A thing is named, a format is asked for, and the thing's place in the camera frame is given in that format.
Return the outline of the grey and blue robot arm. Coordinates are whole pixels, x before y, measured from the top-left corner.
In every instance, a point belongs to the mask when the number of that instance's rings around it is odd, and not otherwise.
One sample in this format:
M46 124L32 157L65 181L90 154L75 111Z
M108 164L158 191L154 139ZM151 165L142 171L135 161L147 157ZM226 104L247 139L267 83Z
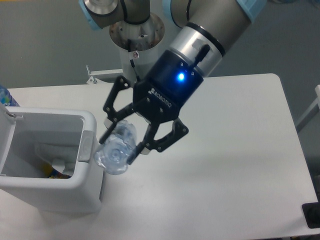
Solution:
M138 114L148 123L143 140L126 159L163 152L188 133L180 110L255 21L264 0L165 0L164 14L181 30L163 54L154 49L165 28L148 0L81 0L79 6L94 30L109 28L124 52L118 76L103 106L107 114L103 144L119 122Z

